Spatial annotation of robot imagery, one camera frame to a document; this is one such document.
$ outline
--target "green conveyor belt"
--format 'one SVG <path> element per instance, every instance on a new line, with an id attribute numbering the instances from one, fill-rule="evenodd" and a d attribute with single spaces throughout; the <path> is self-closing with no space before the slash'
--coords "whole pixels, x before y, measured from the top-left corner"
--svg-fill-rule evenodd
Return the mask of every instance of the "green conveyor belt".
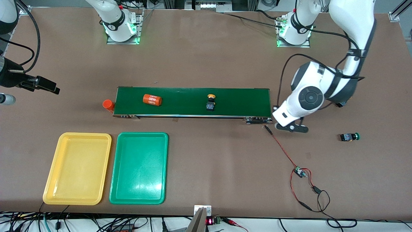
<path id="1" fill-rule="evenodd" d="M 143 103 L 143 95 L 162 97 L 161 106 Z M 206 110 L 208 94 L 216 96 L 214 111 Z M 268 117 L 269 89 L 118 87 L 114 115 L 243 118 Z"/>

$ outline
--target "gray floor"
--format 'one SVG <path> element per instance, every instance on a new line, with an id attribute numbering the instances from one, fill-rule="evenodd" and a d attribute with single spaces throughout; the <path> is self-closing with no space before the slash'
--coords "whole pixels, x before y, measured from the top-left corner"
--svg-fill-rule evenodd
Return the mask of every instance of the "gray floor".
<path id="1" fill-rule="evenodd" d="M 85 0 L 23 0 L 27 5 L 34 7 L 90 7 L 90 5 Z M 375 13 L 388 13 L 392 11 L 402 0 L 376 0 L 375 3 Z M 277 7 L 267 7 L 263 4 L 259 4 L 259 9 L 270 10 L 270 11 L 291 11 L 294 8 L 295 0 L 281 0 Z M 400 26 L 405 37 L 405 42 L 412 56 L 412 7 L 406 10 L 400 16 Z M 0 49 L 5 50 L 5 43 L 0 41 Z"/>

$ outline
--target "green tray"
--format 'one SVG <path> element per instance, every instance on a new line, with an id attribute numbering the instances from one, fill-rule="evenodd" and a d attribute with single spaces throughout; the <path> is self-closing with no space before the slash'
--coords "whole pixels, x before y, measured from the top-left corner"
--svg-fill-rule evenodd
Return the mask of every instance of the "green tray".
<path id="1" fill-rule="evenodd" d="M 143 103 L 143 95 L 162 97 L 161 106 Z M 216 96 L 207 111 L 208 94 Z M 272 115 L 269 89 L 118 87 L 115 116 L 245 118 Z"/>
<path id="2" fill-rule="evenodd" d="M 109 196 L 112 204 L 163 203 L 168 140 L 163 132 L 119 134 Z"/>

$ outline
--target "brown table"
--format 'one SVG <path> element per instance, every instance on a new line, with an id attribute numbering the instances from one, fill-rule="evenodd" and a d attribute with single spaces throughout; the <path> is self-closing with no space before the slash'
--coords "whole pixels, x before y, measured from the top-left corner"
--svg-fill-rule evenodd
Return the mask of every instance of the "brown table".
<path id="1" fill-rule="evenodd" d="M 270 22 L 256 12 L 239 14 Z M 261 125 L 239 119 L 116 119 L 101 103 L 114 99 L 120 85 L 270 88 L 275 103 L 281 69 L 290 55 L 305 53 L 333 66 L 345 54 L 347 41 L 313 33 L 310 49 L 277 48 L 272 27 L 209 11 L 156 10 L 144 23 L 141 45 L 106 45 L 91 8 L 37 8 L 33 15 L 42 47 L 30 73 L 57 82 L 61 93 L 2 88 L 17 102 L 0 107 L 0 210 L 37 211 L 59 136 L 99 132 L 113 137 L 102 201 L 70 206 L 69 212 L 191 215 L 194 205 L 210 204 L 213 213 L 226 216 L 324 217 L 295 201 L 289 188 L 293 166 Z M 297 165 L 312 170 L 315 185 L 329 192 L 328 214 L 412 220 L 412 62 L 399 25 L 386 14 L 376 18 L 361 73 L 366 79 L 348 105 L 306 117 L 307 134 L 271 128 Z M 328 14 L 320 14 L 316 25 L 342 33 Z M 21 18 L 13 41 L 35 48 L 28 17 Z M 6 55 L 16 62 L 28 56 L 15 46 Z M 304 62 L 296 58 L 287 67 L 282 100 Z M 109 203 L 116 138 L 123 131 L 169 134 L 163 204 Z M 337 140 L 337 134 L 354 132 L 360 133 L 360 141 Z M 316 207 L 307 179 L 294 179 L 294 188 L 299 199 Z M 64 207 L 45 205 L 43 210 Z"/>

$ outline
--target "yellow tray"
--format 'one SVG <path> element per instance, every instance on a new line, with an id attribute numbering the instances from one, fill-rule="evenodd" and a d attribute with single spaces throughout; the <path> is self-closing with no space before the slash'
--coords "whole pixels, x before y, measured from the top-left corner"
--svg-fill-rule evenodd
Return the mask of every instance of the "yellow tray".
<path id="1" fill-rule="evenodd" d="M 64 133 L 57 142 L 43 201 L 53 205 L 100 202 L 112 138 L 109 134 Z"/>

